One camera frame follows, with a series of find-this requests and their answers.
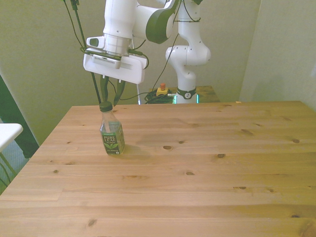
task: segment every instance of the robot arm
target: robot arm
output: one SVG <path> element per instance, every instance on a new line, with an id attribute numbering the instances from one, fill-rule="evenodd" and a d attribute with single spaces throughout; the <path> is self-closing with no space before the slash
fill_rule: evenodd
<path id="1" fill-rule="evenodd" d="M 196 103 L 196 75 L 186 66 L 205 65 L 211 58 L 210 50 L 200 37 L 200 5 L 196 1 L 186 0 L 179 9 L 179 35 L 189 45 L 168 48 L 166 59 L 175 69 L 178 77 L 177 103 Z"/>
<path id="2" fill-rule="evenodd" d="M 167 0 L 164 8 L 141 6 L 137 0 L 107 0 L 103 36 L 87 39 L 83 66 L 87 71 L 139 84 L 147 60 L 129 55 L 133 35 L 165 42 L 181 0 Z"/>
<path id="3" fill-rule="evenodd" d="M 137 0 L 107 0 L 103 36 L 87 39 L 83 66 L 87 71 L 140 84 L 144 80 L 147 60 L 133 56 L 133 36 L 155 43 L 171 35 L 179 8 L 179 34 L 189 46 L 169 48 L 166 58 L 178 76 L 178 103 L 196 103 L 196 75 L 185 68 L 204 65 L 210 50 L 199 34 L 200 3 L 203 0 L 156 0 L 164 8 L 141 6 Z"/>

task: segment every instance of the beige wall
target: beige wall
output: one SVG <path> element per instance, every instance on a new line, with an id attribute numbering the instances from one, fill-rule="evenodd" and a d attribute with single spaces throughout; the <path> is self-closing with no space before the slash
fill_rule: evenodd
<path id="1" fill-rule="evenodd" d="M 240 100 L 300 100 L 316 111 L 315 0 L 262 0 Z"/>
<path id="2" fill-rule="evenodd" d="M 159 6 L 154 0 L 140 3 Z M 86 37 L 102 34 L 104 5 L 104 0 L 80 0 L 79 14 Z M 193 68 L 197 84 L 212 85 L 221 101 L 237 100 L 260 0 L 205 0 L 201 6 L 201 36 L 212 58 L 208 65 Z M 161 45 L 147 42 L 142 47 L 151 64 L 140 85 L 141 92 L 147 92 L 158 78 L 176 31 Z M 0 74 L 40 144 L 71 106 L 98 104 L 61 0 L 1 1 L 0 34 Z M 180 39 L 177 44 L 186 42 Z M 168 86 L 177 85 L 171 66 L 167 66 L 162 81 Z M 122 97 L 135 94 L 135 86 L 128 85 Z"/>

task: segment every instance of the bottle label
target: bottle label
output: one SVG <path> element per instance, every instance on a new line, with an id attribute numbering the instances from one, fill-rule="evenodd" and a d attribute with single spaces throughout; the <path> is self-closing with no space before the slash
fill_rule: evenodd
<path id="1" fill-rule="evenodd" d="M 109 155 L 119 155 L 125 147 L 122 125 L 117 122 L 109 123 L 109 126 L 116 130 L 113 133 L 102 133 L 104 147 Z"/>

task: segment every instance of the cable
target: cable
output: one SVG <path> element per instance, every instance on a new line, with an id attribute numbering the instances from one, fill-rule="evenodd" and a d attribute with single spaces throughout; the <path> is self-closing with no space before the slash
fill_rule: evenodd
<path id="1" fill-rule="evenodd" d="M 172 48 L 171 48 L 170 54 L 169 54 L 169 56 L 168 56 L 168 59 L 167 59 L 167 61 L 166 61 L 166 64 L 164 65 L 164 68 L 163 68 L 163 70 L 162 70 L 162 72 L 161 72 L 160 76 L 159 76 L 159 77 L 158 77 L 158 79 L 156 80 L 156 82 L 155 82 L 155 84 L 154 84 L 154 86 L 153 86 L 153 88 L 152 88 L 152 91 L 154 90 L 154 87 L 156 86 L 156 84 L 157 84 L 158 80 L 160 79 L 161 75 L 163 74 L 164 70 L 165 70 L 165 69 L 166 69 L 166 67 L 167 67 L 167 64 L 168 64 L 169 58 L 170 58 L 170 56 L 171 56 L 171 54 L 172 54 L 172 50 L 173 50 L 173 47 L 174 47 L 174 45 L 175 45 L 175 43 L 176 43 L 176 41 L 177 41 L 178 36 L 179 36 L 179 33 L 177 34 L 176 39 L 175 39 L 175 40 L 174 40 L 174 42 L 173 42 L 173 45 L 172 45 Z"/>
<path id="2" fill-rule="evenodd" d="M 133 50 L 137 50 L 137 49 L 139 49 L 141 46 L 143 46 L 143 44 L 146 42 L 146 40 L 144 40 L 142 43 L 141 43 L 141 45 L 140 46 L 138 46 L 137 48 L 134 48 Z"/>
<path id="3" fill-rule="evenodd" d="M 140 94 L 138 94 L 138 95 L 135 95 L 135 96 L 133 96 L 133 97 L 130 97 L 130 98 L 126 98 L 126 99 L 120 99 L 120 100 L 130 100 L 130 99 L 133 99 L 133 98 L 135 98 L 136 96 L 139 96 L 139 95 L 142 95 L 142 94 L 148 94 L 148 93 L 150 93 L 150 92 L 143 92 L 143 93 L 140 93 Z"/>
<path id="4" fill-rule="evenodd" d="M 173 97 L 168 95 L 159 95 L 156 96 L 157 90 L 153 90 L 145 96 L 145 104 L 166 104 L 173 101 Z"/>
<path id="5" fill-rule="evenodd" d="M 144 68 L 144 69 L 146 69 L 146 68 L 148 68 L 148 66 L 149 66 L 149 58 L 146 56 L 145 53 L 143 53 L 143 56 L 147 59 L 147 65 L 146 65 L 146 67 Z"/>
<path id="6" fill-rule="evenodd" d="M 71 21 L 72 26 L 73 26 L 73 29 L 74 29 L 74 33 L 75 33 L 75 35 L 76 35 L 76 38 L 77 38 L 78 42 L 80 43 L 81 47 L 83 48 L 83 46 L 82 46 L 82 44 L 81 44 L 81 42 L 80 42 L 80 40 L 78 39 L 78 36 L 77 36 L 77 34 L 76 34 L 75 27 L 74 27 L 74 23 L 73 23 L 73 20 L 72 20 L 72 18 L 71 18 L 71 15 L 70 15 L 68 6 L 67 6 L 67 4 L 66 4 L 66 0 L 63 0 L 63 2 L 65 3 L 65 6 L 66 6 L 66 8 L 67 8 L 67 11 L 68 11 L 68 14 L 69 14 L 69 17 L 70 17 L 70 21 Z M 82 30 L 81 23 L 80 23 L 80 19 L 79 19 L 79 15 L 78 15 L 78 11 L 77 11 L 76 2 L 72 2 L 72 6 L 73 6 L 73 10 L 75 11 L 76 18 L 77 18 L 77 21 L 78 21 L 78 25 L 79 25 L 81 37 L 82 37 L 82 40 L 83 40 L 83 45 L 84 45 L 84 47 L 86 48 L 87 45 L 86 45 L 86 43 L 85 43 L 85 38 L 84 38 L 84 35 L 83 35 L 83 30 Z M 98 101 L 99 101 L 99 104 L 100 104 L 100 103 L 101 103 L 101 98 L 100 98 L 100 94 L 99 94 L 97 82 L 96 82 L 96 79 L 95 79 L 95 75 L 94 75 L 93 72 L 91 72 L 91 76 L 92 76 L 92 80 L 93 80 L 95 92 L 96 92 L 96 94 L 97 94 Z"/>
<path id="7" fill-rule="evenodd" d="M 115 88 L 114 84 L 110 81 L 110 79 L 109 79 L 109 83 L 111 83 L 111 85 L 113 86 L 113 88 L 114 88 L 114 92 L 115 92 L 115 94 L 116 94 L 116 93 L 117 93 L 117 90 L 116 90 L 116 88 Z"/>
<path id="8" fill-rule="evenodd" d="M 176 21 L 176 18 L 177 18 L 178 12 L 179 12 L 180 7 L 181 7 L 181 3 L 182 3 L 182 1 L 180 0 L 180 4 L 179 4 L 178 10 L 177 10 L 177 13 L 176 13 L 176 15 L 174 16 L 173 23 Z"/>
<path id="9" fill-rule="evenodd" d="M 66 4 L 66 0 L 63 0 L 63 1 L 64 1 L 65 6 L 66 6 L 66 9 L 67 9 L 67 11 L 68 11 L 68 15 L 69 15 L 69 18 L 70 18 L 70 21 L 71 21 L 71 25 L 73 26 L 75 36 L 76 36 L 76 38 L 77 38 L 79 44 L 81 45 L 81 47 L 83 47 L 83 46 L 82 46 L 82 43 L 80 42 L 80 40 L 79 40 L 79 38 L 78 38 L 78 36 L 77 36 L 77 34 L 76 34 L 74 22 L 73 22 L 73 19 L 71 18 L 71 14 L 70 14 L 69 9 L 68 9 L 68 6 L 67 6 L 67 4 Z"/>
<path id="10" fill-rule="evenodd" d="M 184 8 L 188 14 L 188 16 L 190 17 L 190 19 L 193 21 L 193 22 L 199 22 L 201 20 L 201 18 L 199 18 L 197 21 L 196 20 L 193 20 L 193 18 L 190 16 L 188 10 L 187 10 L 187 7 L 186 7 L 186 3 L 185 3 L 185 0 L 183 0 L 183 5 L 184 5 Z"/>

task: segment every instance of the plastic bottle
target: plastic bottle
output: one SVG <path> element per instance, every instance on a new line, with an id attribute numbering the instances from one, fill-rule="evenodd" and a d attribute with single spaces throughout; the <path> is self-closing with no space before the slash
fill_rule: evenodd
<path id="1" fill-rule="evenodd" d="M 123 128 L 120 121 L 113 114 L 110 101 L 100 104 L 102 125 L 100 128 L 103 145 L 109 155 L 122 154 L 125 148 Z"/>

